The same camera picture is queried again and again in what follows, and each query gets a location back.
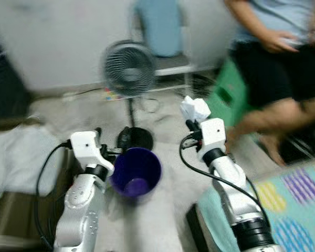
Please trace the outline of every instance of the black fan base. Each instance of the black fan base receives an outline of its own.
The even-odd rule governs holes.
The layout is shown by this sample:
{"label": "black fan base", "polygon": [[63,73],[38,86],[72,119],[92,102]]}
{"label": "black fan base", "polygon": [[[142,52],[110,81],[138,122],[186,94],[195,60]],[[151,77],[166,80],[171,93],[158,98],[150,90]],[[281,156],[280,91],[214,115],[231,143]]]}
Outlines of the black fan base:
{"label": "black fan base", "polygon": [[153,146],[153,135],[148,130],[138,127],[126,127],[120,132],[117,138],[117,147],[125,150],[134,147],[141,147],[151,151]]}

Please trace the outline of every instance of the fan stand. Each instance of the fan stand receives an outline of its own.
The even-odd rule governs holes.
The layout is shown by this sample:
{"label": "fan stand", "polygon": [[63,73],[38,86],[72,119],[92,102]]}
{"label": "fan stand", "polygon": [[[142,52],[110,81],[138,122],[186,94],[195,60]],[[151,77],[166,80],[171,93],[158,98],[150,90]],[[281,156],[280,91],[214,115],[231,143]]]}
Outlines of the fan stand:
{"label": "fan stand", "polygon": [[128,99],[128,111],[131,120],[131,127],[125,127],[117,138],[117,146],[125,150],[134,147],[141,147],[148,150],[153,149],[153,135],[143,128],[135,127],[133,98]]}

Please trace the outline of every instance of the purple plastic cup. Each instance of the purple plastic cup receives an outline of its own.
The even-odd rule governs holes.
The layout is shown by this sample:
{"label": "purple plastic cup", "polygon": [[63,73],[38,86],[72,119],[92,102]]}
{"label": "purple plastic cup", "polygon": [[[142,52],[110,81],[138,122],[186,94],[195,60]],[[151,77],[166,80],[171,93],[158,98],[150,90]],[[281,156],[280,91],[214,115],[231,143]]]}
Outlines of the purple plastic cup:
{"label": "purple plastic cup", "polygon": [[161,173],[160,161],[153,152],[131,148],[116,159],[111,184],[125,198],[141,201],[156,187]]}

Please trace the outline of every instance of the floor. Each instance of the floor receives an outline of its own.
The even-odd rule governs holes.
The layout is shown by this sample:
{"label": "floor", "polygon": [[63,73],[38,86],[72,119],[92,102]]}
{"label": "floor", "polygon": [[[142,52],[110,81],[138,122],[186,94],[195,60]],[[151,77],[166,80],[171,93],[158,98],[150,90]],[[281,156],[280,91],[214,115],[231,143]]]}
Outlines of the floor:
{"label": "floor", "polygon": [[[138,206],[124,203],[107,190],[95,251],[196,251],[185,213],[210,186],[210,179],[186,168],[178,156],[179,142],[187,135],[179,109],[182,98],[172,90],[151,92],[147,97],[158,102],[136,101],[135,116],[139,127],[154,134],[153,152],[163,165],[163,178],[150,200]],[[158,103],[158,111],[149,113]],[[61,140],[75,131],[101,127],[102,143],[114,146],[117,134],[129,124],[125,100],[105,101],[101,91],[39,100],[31,108]],[[190,163],[206,169],[197,161],[195,150],[185,152]],[[252,180],[281,171],[250,137],[244,137],[233,154]]]}

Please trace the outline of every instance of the fan grille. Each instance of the fan grille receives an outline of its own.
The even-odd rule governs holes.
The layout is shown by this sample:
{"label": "fan grille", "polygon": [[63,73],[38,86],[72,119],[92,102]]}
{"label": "fan grille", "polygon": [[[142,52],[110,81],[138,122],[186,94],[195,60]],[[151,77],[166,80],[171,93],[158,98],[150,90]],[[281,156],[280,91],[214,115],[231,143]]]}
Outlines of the fan grille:
{"label": "fan grille", "polygon": [[109,88],[116,93],[140,95],[155,84],[153,57],[140,44],[118,44],[108,50],[106,76]]}

